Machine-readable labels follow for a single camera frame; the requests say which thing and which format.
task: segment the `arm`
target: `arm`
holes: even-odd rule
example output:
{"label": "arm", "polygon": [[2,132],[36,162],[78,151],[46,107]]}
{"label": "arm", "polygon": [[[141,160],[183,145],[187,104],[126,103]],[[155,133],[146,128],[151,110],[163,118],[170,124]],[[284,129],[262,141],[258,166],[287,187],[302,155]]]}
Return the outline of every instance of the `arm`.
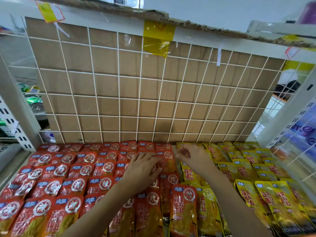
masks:
{"label": "arm", "polygon": [[106,193],[102,200],[69,227],[62,237],[100,237],[120,208],[134,195],[155,181],[162,168],[151,172],[160,157],[156,153],[141,153],[132,158],[121,181]]}
{"label": "arm", "polygon": [[227,177],[216,168],[204,149],[195,145],[183,145],[178,149],[176,157],[210,185],[234,237],[272,237],[252,209],[240,198]]}

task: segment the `hand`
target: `hand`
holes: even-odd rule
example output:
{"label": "hand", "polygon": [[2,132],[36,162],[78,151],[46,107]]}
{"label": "hand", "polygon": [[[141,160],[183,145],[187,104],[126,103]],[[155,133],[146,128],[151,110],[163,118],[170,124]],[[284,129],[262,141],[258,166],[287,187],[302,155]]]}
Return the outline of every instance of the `hand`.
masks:
{"label": "hand", "polygon": [[185,144],[177,150],[176,158],[183,161],[196,174],[204,179],[210,171],[219,171],[205,150],[196,145]]}
{"label": "hand", "polygon": [[156,155],[156,153],[149,152],[133,156],[127,170],[119,182],[125,184],[126,188],[131,190],[130,197],[143,191],[153,183],[161,173],[162,168],[157,168],[152,171],[156,163],[161,160],[158,156],[152,157],[154,155]]}

